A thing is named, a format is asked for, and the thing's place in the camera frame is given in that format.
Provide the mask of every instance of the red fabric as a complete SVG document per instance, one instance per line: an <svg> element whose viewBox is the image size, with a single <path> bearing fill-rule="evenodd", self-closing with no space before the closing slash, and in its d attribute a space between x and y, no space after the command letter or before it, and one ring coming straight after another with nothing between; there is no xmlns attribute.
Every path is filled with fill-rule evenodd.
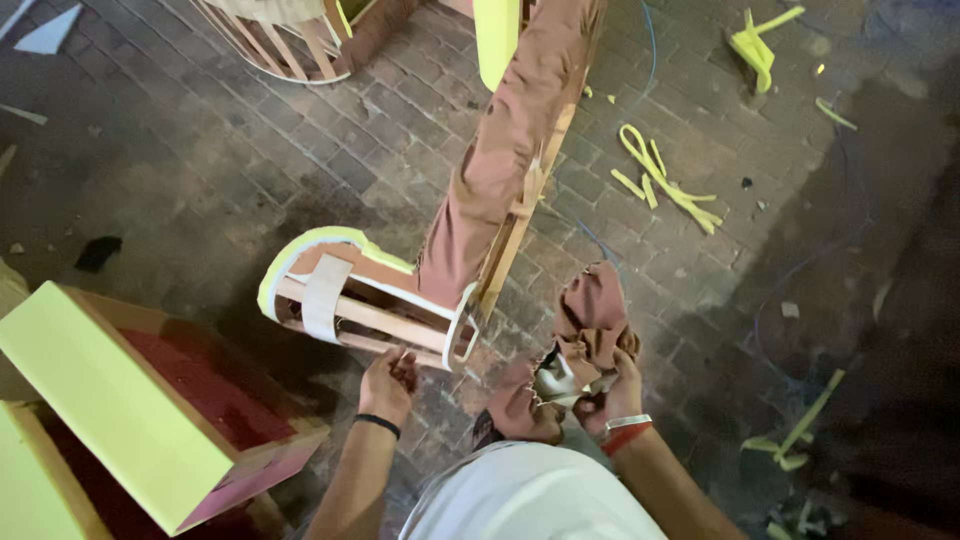
<svg viewBox="0 0 960 540"><path fill-rule="evenodd" d="M286 418L218 373L202 345L186 339L174 344L142 331L120 333L236 450L296 434Z"/></svg>
<svg viewBox="0 0 960 540"><path fill-rule="evenodd" d="M605 442L603 446L600 447L600 450L606 455L613 455L653 425L653 422L644 422L643 424L631 424L623 428L614 428L613 437Z"/></svg>

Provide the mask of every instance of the person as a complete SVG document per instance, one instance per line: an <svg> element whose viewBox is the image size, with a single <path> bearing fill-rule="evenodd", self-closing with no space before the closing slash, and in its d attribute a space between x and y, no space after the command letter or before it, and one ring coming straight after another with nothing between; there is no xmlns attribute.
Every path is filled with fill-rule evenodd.
<svg viewBox="0 0 960 540"><path fill-rule="evenodd" d="M414 361L412 354L392 349L364 374L359 414L305 538L378 536L381 496L416 390ZM540 405L530 385L516 376L524 370L532 374L534 367L529 362L514 369L514 383L498 393L500 403L491 399L493 424L506 425L506 440L436 476L401 539L744 538L697 487L655 425L633 423L608 432L610 420L643 415L641 374L626 355L616 358L619 376L608 392L573 406L584 430L606 441L603 448L619 479L584 454L511 440L526 430L534 434L529 438L556 442L561 431L560 415ZM516 421L521 417L526 426Z"/></svg>

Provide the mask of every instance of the yellow foam block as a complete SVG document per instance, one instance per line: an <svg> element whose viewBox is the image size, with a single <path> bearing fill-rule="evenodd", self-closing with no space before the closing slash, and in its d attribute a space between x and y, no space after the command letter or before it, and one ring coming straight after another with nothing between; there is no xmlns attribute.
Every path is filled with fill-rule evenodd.
<svg viewBox="0 0 960 540"><path fill-rule="evenodd" d="M0 350L173 535L232 462L121 343L53 282L0 319Z"/></svg>
<svg viewBox="0 0 960 540"><path fill-rule="evenodd" d="M33 412L0 402L0 524L10 540L110 538Z"/></svg>
<svg viewBox="0 0 960 540"><path fill-rule="evenodd" d="M520 36L519 0L484 0L473 4L480 79L496 91Z"/></svg>

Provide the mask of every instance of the debris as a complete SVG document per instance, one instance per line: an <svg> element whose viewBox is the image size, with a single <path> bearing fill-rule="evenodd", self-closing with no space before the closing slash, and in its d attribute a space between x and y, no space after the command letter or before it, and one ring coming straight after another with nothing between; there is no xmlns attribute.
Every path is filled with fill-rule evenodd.
<svg viewBox="0 0 960 540"><path fill-rule="evenodd" d="M883 309L883 302L887 299L887 294L890 293L890 287L894 285L893 278L890 278L883 285L880 286L880 290L876 292L874 297L874 322L880 321L880 310Z"/></svg>
<svg viewBox="0 0 960 540"><path fill-rule="evenodd" d="M7 112L12 112L13 114L16 114L17 116L20 116L21 118L26 118L26 119L30 120L31 122L34 122L34 123L39 124L39 125L41 125L41 126L46 125L46 123L47 123L47 117L44 116L44 115L42 115L42 114L37 114L37 113L35 113L35 112L29 112L29 111L26 111L26 110L23 110L23 109L18 109L18 108L16 108L16 107L11 107L11 106L9 106L9 105L3 105L3 104L0 104L0 109L5 110L5 111L7 111Z"/></svg>
<svg viewBox="0 0 960 540"><path fill-rule="evenodd" d="M61 13L57 18L24 36L13 48L17 51L40 55L56 55L63 40L66 39L66 35L70 33L73 24L77 22L81 8L81 5L77 4Z"/></svg>
<svg viewBox="0 0 960 540"><path fill-rule="evenodd" d="M784 319L799 319L800 318L800 308L797 307L793 302L782 302L780 303L780 313L783 314Z"/></svg>
<svg viewBox="0 0 960 540"><path fill-rule="evenodd" d="M35 1L36 0L23 0L23 2L20 4L20 7L13 12L13 15L11 15L10 18L3 23L3 26L0 26L0 41L3 40L3 38L7 35L7 32L9 32L10 29L13 28L13 25L16 24L16 21L20 20L20 17L27 12L27 10L34 4Z"/></svg>
<svg viewBox="0 0 960 540"><path fill-rule="evenodd" d="M73 265L77 270L95 274L103 268L107 259L111 255L120 251L123 245L123 239L116 236L102 236L90 240L84 247L84 252L80 254L77 263Z"/></svg>
<svg viewBox="0 0 960 540"><path fill-rule="evenodd" d="M743 13L746 28L730 37L730 47L756 72L757 93L762 94L770 89L770 84L773 82L770 67L774 64L774 53L763 39L760 39L760 34L777 28L805 11L806 8L798 6L759 26L754 26L754 16L749 8Z"/></svg>
<svg viewBox="0 0 960 540"><path fill-rule="evenodd" d="M837 385L840 384L840 380L843 379L844 375L847 372L838 369L833 372L833 375L830 377L830 381L827 383L827 388L820 394L820 397L817 398L817 401L813 402L813 405L806 410L804 416L800 419L800 422L787 434L783 442L778 446L776 443L770 439L760 436L760 437L751 437L740 445L740 450L757 450L760 452L767 452L773 454L773 460L777 463L783 471L790 472L796 469L803 467L807 461L810 460L810 456L807 454L792 454L787 455L786 453L790 451L794 443L798 440L803 440L808 444L813 442L813 434L809 432L810 425L813 424L813 421L817 419L817 415L820 414L821 409L824 408L824 405L827 404L827 400L830 398L830 395L833 394L833 391L836 390Z"/></svg>
<svg viewBox="0 0 960 540"><path fill-rule="evenodd" d="M3 154L0 154L0 180L3 179L3 173L7 170L7 165L13 161L14 154L16 154L15 144L11 144L7 147L7 150L3 151Z"/></svg>
<svg viewBox="0 0 960 540"><path fill-rule="evenodd" d="M793 540L793 536L790 536L790 533L787 532L782 525L770 522L767 525L767 536L773 540Z"/></svg>
<svg viewBox="0 0 960 540"><path fill-rule="evenodd" d="M627 189L633 191L634 195L639 197L641 201L647 200L647 196L643 193L643 190L640 189L638 185L634 184L629 178L627 178L626 175L616 169L611 169L610 174L612 174L614 178L618 179L621 184L627 186Z"/></svg>
<svg viewBox="0 0 960 540"><path fill-rule="evenodd" d="M830 102L827 101L826 99L822 97L818 97L816 100L814 100L814 103L817 104L817 108L822 110L824 114L829 116L830 119L836 122L837 124L840 124L841 126L846 126L854 131L857 131L858 128L856 127L856 124L852 123L850 120L844 118L843 116L837 114L836 112L833 112L833 105L831 105Z"/></svg>
<svg viewBox="0 0 960 540"><path fill-rule="evenodd" d="M633 134L633 136L639 142L639 150L637 150L637 148L631 144L629 140L627 140L627 132ZM647 152L647 145L643 140L643 136L636 130L634 126L630 124L624 124L620 128L620 141L623 142L624 146L627 147L627 150L634 155L634 158L636 158L636 160L643 165L643 168L647 170L647 173L644 173L643 177L641 178L641 185L643 186L643 193L646 196L645 200L647 204L650 205L650 209L655 209L657 207L657 197L654 194L653 186L650 180L650 177L653 177L653 179L657 181L657 184L660 185L660 188L663 189L663 191L665 191L675 203L677 203L677 206L690 212L690 215L697 220L697 223L699 223L707 233L713 234L714 226L718 226L723 223L723 220L718 216L713 215L704 209L700 209L696 205L696 202L698 201L714 201L717 198L716 195L690 195L666 182L666 167L663 165L663 160L660 158L660 152L657 151L657 143L653 139L650 140L650 148L653 150L656 161L650 158L650 154Z"/></svg>

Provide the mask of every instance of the brick floor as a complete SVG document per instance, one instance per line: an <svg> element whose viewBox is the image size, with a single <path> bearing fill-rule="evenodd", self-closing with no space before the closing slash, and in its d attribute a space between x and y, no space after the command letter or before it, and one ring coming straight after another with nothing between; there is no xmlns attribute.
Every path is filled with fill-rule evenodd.
<svg viewBox="0 0 960 540"><path fill-rule="evenodd" d="M387 251L416 256L449 169L491 96L477 73L471 21L424 6L365 70L333 86L303 86L249 66L188 0L84 3L59 55L0 50L6 73L17 75L0 90L3 102L51 117L42 130L9 117L0 124L0 143L21 144L0 191L0 239L28 249L9 263L33 283L56 279L160 306L247 346L334 425L305 473L323 485L370 359L269 324L254 288L280 247L323 225L363 229ZM759 4L752 3L756 20L780 11L773 0ZM69 5L38 0L12 37ZM423 376L400 445L393 526L418 477L468 452L471 418L507 360L549 338L563 283L602 257L577 219L622 261L631 321L644 340L645 398L705 489L739 440L782 427L795 412L771 406L782 405L771 398L780 382L751 360L756 351L745 341L772 277L803 252L771 251L770 243L798 236L787 218L808 209L800 201L820 193L810 191L811 173L837 152L814 96L848 95L881 75L889 58L838 46L840 60L815 79L823 60L804 44L816 35L791 23L768 39L775 88L751 97L724 44L745 7L651 0L657 70L645 93L653 54L643 10L636 0L611 0L588 80L594 97L577 109L483 346L465 373ZM716 235L665 197L650 210L611 177L611 168L638 177L616 136L625 122L657 142L669 180L718 195L704 204L726 220ZM927 153L935 170L943 156ZM751 189L741 187L744 178ZM816 223L826 222L809 231L794 224L804 231L801 244L828 237ZM123 252L101 274L73 271L85 241L106 233L125 238ZM299 497L305 482L277 490L291 517L322 493Z"/></svg>

